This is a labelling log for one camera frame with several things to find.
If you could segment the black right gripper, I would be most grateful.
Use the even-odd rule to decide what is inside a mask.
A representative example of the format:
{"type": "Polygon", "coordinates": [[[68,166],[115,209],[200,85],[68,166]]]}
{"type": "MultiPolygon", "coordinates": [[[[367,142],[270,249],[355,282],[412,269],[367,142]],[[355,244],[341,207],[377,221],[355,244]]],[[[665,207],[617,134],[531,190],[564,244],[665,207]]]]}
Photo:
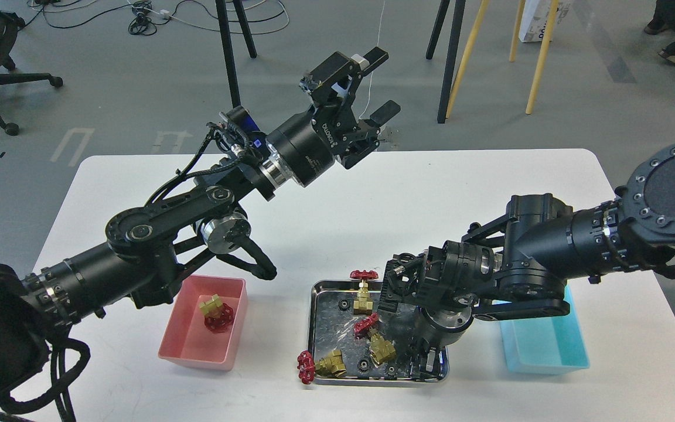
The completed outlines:
{"type": "Polygon", "coordinates": [[[471,326],[472,305],[482,296],[474,290],[493,280],[495,264],[491,248],[453,241],[387,261],[378,310],[396,313],[400,304],[415,307],[410,379],[446,377],[444,346],[458,341],[471,326]]]}

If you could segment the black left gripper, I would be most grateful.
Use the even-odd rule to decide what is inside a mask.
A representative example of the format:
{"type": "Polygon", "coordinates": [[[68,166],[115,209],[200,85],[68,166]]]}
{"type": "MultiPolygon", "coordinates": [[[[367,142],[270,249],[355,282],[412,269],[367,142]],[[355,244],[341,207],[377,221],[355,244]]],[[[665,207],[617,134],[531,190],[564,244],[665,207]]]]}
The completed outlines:
{"type": "Polygon", "coordinates": [[[388,59],[375,46],[351,58],[335,52],[301,80],[312,105],[292,115],[266,136],[268,162],[302,187],[310,185],[335,163],[349,170],[379,147],[382,126],[401,111],[388,100],[369,118],[357,120],[353,102],[363,77],[388,59]]]}

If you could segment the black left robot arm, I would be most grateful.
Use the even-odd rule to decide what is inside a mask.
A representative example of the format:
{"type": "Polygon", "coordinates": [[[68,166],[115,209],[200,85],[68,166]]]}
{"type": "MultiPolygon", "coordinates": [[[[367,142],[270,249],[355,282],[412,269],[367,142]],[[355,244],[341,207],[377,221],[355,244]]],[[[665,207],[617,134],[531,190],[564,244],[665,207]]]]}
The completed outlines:
{"type": "Polygon", "coordinates": [[[333,53],[299,83],[307,110],[268,134],[240,105],[222,113],[185,168],[144,206],[107,222],[104,243],[24,278],[0,264],[0,420],[21,421],[49,403],[74,419],[68,387],[90,350],[70,331],[91,314],[104,317],[107,305],[124,297],[138,309],[171,304],[182,281],[213,258],[272,280],[277,269],[252,240],[240,201],[254,190],[270,200],[289,180],[307,186],[335,163],[349,169],[375,151],[401,108],[389,100],[356,118],[353,103],[387,59],[379,46],[333,53]]]}

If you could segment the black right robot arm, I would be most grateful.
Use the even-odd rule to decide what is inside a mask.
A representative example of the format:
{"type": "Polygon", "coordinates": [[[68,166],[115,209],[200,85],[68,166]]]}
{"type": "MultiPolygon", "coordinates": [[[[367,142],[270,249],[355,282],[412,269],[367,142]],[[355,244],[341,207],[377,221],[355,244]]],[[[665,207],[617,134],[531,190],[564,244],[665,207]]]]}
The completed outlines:
{"type": "Polygon", "coordinates": [[[675,144],[641,163],[614,200],[573,210],[552,194],[514,195],[504,215],[458,242],[386,264],[378,309],[415,308],[412,366],[457,342],[474,319],[563,317],[569,280],[654,271],[675,280],[675,144]]]}

